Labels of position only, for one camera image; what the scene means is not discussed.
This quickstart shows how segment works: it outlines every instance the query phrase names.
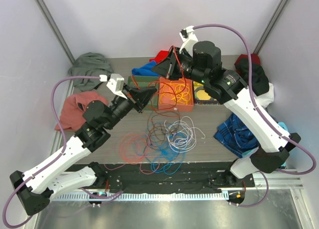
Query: robotic arm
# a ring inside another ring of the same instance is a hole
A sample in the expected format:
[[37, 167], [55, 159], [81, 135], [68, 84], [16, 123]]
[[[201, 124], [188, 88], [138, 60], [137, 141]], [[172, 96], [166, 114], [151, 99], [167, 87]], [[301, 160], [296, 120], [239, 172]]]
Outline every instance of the robotic arm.
[[[181, 48], [173, 49], [152, 70], [169, 80], [182, 77], [203, 84], [204, 90], [234, 112], [251, 130], [260, 143], [259, 149], [249, 157], [235, 160], [223, 177], [228, 185], [235, 185], [245, 176], [262, 171], [271, 173], [288, 158], [295, 146], [282, 137], [264, 121], [251, 102], [246, 82], [238, 73], [222, 68], [221, 51], [210, 41], [198, 42], [193, 26], [182, 30]], [[258, 109], [282, 134], [295, 142], [301, 140], [297, 133], [289, 134], [282, 129], [257, 103]]]
[[[101, 81], [107, 81], [105, 77], [101, 76]], [[15, 171], [10, 175], [15, 189], [32, 177], [17, 192], [29, 216], [42, 211], [54, 198], [72, 190], [92, 185], [100, 188], [108, 177], [105, 170], [96, 162], [66, 176], [60, 174], [102, 146], [111, 136], [106, 130], [113, 129], [129, 111], [135, 109], [141, 113], [157, 91], [155, 87], [130, 88], [119, 74], [111, 74], [107, 86], [116, 95], [111, 105], [106, 106], [101, 101], [92, 101], [83, 114], [86, 122], [68, 140], [64, 152], [61, 148], [34, 168], [24, 173]], [[34, 176], [39, 169], [46, 167], [60, 154], [56, 162]]]

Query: orange bin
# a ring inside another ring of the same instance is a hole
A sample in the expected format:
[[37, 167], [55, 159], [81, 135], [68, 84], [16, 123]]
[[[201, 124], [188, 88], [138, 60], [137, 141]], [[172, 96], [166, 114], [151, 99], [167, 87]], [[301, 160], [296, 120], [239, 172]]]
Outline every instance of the orange bin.
[[[159, 78], [159, 110], [165, 111], [174, 111], [177, 108], [180, 112], [189, 112], [193, 110], [194, 107], [194, 98], [193, 98], [193, 87], [192, 80], [186, 79], [186, 88], [184, 89], [185, 81], [184, 79], [179, 79], [178, 81], [170, 81], [166, 78]], [[176, 103], [175, 93], [180, 94], [176, 95], [177, 104], [175, 107], [172, 106]]]

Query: pink cable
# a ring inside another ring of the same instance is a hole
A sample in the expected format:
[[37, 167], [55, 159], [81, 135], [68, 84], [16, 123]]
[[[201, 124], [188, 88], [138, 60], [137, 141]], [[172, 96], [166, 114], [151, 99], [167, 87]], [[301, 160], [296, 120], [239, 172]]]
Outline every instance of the pink cable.
[[248, 56], [248, 87], [249, 87], [249, 94], [250, 94], [250, 99], [251, 102], [253, 103], [253, 106], [255, 107], [255, 109], [257, 110], [258, 114], [260, 115], [260, 117], [268, 124], [268, 126], [279, 136], [282, 137], [283, 139], [285, 139], [286, 141], [288, 141], [289, 143], [293, 144], [294, 146], [298, 147], [299, 149], [301, 149], [303, 152], [305, 152], [313, 161], [313, 165], [310, 169], [304, 171], [304, 172], [287, 172], [285, 170], [282, 169], [277, 169], [277, 171], [283, 172], [283, 173], [287, 173], [287, 174], [292, 174], [292, 175], [305, 175], [308, 173], [311, 173], [312, 171], [315, 170], [316, 166], [317, 166], [317, 161], [315, 159], [315, 157], [307, 150], [305, 149], [303, 146], [301, 146], [300, 144], [298, 144], [297, 142], [294, 142], [293, 140], [291, 140], [288, 137], [283, 136], [269, 121], [268, 119], [264, 116], [264, 114], [261, 112], [261, 110], [257, 107], [255, 98], [254, 98], [254, 92], [253, 92], [253, 86], [252, 86], [252, 60], [251, 60], [251, 54], [250, 54], [250, 50], [248, 47], [248, 43], [245, 40], [245, 38], [234, 28], [231, 28], [229, 26], [225, 26], [222, 24], [205, 24], [205, 25], [199, 25], [199, 26], [195, 26], [193, 29], [200, 29], [200, 28], [204, 28], [204, 27], [220, 27], [220, 28], [225, 28], [228, 29], [232, 32], [234, 32], [237, 36], [240, 37], [240, 39], [243, 41], [246, 51], [247, 51], [247, 56]]
[[[55, 158], [53, 159], [50, 163], [48, 163], [47, 165], [45, 165], [43, 168], [40, 168], [38, 171], [36, 171], [32, 176], [35, 177], [36, 175], [38, 175], [39, 173], [41, 173], [42, 171], [44, 171], [45, 169], [47, 169], [48, 167], [50, 167], [53, 163], [55, 163], [61, 156], [62, 154], [64, 153], [65, 149], [66, 149], [66, 137], [65, 137], [65, 132], [63, 130], [63, 127], [61, 125], [61, 122], [59, 120], [59, 117], [55, 111], [55, 106], [54, 106], [54, 94], [55, 94], [55, 91], [57, 89], [57, 87], [62, 83], [62, 82], [65, 82], [65, 81], [69, 81], [69, 80], [74, 80], [74, 79], [96, 79], [96, 80], [99, 80], [100, 77], [98, 76], [70, 76], [70, 77], [66, 77], [64, 78], [63, 80], [60, 80], [58, 81], [53, 89], [52, 89], [52, 93], [51, 93], [51, 108], [52, 108], [52, 111], [53, 111], [53, 115], [54, 115], [54, 118], [58, 124], [58, 126], [60, 127], [60, 130], [61, 130], [61, 133], [62, 133], [62, 137], [63, 137], [63, 148], [62, 148], [62, 151], [61, 153]], [[4, 207], [3, 207], [3, 211], [2, 211], [2, 221], [3, 221], [3, 224], [7, 227], [7, 228], [10, 228], [10, 229], [14, 229], [14, 228], [19, 228], [23, 225], [25, 225], [31, 218], [32, 216], [28, 217], [24, 222], [18, 224], [18, 225], [10, 225], [8, 223], [8, 221], [6, 220], [6, 211], [8, 209], [8, 206], [12, 200], [12, 198], [17, 194], [17, 192], [26, 184], [28, 183], [30, 180], [32, 179], [32, 177], [28, 177], [24, 182], [22, 182], [12, 193], [11, 195], [9, 196], [8, 200], [6, 201]]]

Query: white wall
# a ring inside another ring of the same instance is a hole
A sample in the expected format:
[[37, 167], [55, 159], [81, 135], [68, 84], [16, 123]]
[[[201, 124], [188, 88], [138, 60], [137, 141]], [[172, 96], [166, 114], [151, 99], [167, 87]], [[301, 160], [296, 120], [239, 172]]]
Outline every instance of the white wall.
[[[253, 50], [279, 0], [45, 0], [74, 57], [88, 51], [107, 57], [154, 56], [181, 45], [189, 25], [221, 23], [239, 30]], [[244, 52], [222, 29], [197, 31], [223, 55]]]
[[[262, 65], [275, 85], [270, 113], [298, 132], [305, 146], [319, 160], [319, 0], [291, 0], [261, 51]], [[311, 160], [294, 149], [289, 164], [299, 171]], [[319, 169], [303, 176], [312, 214], [319, 215]]]
[[[0, 180], [2, 208], [12, 193], [9, 175], [25, 171], [49, 154], [54, 133], [50, 93], [70, 67], [34, 0], [0, 0]], [[57, 91], [61, 109], [65, 86]], [[17, 197], [9, 207], [8, 220], [26, 218]]]

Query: white cloth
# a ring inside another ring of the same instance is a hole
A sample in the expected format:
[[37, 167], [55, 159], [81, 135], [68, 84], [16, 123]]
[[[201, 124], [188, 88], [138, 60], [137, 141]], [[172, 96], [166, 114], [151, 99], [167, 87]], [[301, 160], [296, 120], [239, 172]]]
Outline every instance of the white cloth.
[[269, 104], [274, 102], [274, 100], [275, 100], [274, 85], [269, 83], [269, 91], [267, 93], [260, 95], [260, 96], [257, 96], [256, 100], [264, 108], [266, 108]]

